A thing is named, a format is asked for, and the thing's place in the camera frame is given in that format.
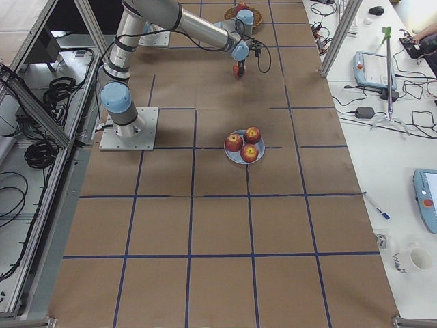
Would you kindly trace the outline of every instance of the red button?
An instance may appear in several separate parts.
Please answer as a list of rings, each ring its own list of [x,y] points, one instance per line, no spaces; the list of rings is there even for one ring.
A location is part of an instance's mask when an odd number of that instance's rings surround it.
[[[434,203],[432,200],[423,200],[423,205],[425,205],[425,207],[431,207],[434,205]]]

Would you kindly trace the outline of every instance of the cup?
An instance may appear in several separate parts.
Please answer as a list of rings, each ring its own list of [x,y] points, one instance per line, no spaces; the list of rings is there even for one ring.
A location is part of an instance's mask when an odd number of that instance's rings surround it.
[[[401,273],[428,271],[433,266],[431,254],[417,243],[394,254],[393,261],[395,268]]]

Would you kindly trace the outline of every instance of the tiled tabletop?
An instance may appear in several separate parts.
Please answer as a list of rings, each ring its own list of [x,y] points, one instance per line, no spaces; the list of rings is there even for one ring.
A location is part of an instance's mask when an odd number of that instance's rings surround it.
[[[187,1],[221,20],[234,1]],[[258,1],[272,69],[139,49],[130,87],[160,107],[153,152],[100,152],[81,191],[50,315],[59,327],[391,327],[397,314],[299,1]],[[266,65],[266,52],[261,65]],[[226,136],[258,126],[264,157]]]

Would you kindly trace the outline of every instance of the computer mouse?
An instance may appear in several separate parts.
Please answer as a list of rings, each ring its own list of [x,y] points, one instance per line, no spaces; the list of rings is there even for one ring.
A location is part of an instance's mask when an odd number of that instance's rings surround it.
[[[369,9],[369,14],[381,16],[384,13],[384,8],[380,5]]]

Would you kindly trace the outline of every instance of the blue marker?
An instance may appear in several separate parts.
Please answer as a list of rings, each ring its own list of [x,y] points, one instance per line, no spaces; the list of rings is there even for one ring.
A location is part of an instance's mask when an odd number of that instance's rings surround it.
[[[367,200],[369,201],[370,204],[373,205],[374,208],[376,208],[376,210],[381,213],[381,215],[386,219],[390,219],[389,215],[387,213],[385,213],[376,203],[375,201],[367,194],[367,192],[365,191],[363,193],[363,196],[365,196],[367,198]]]

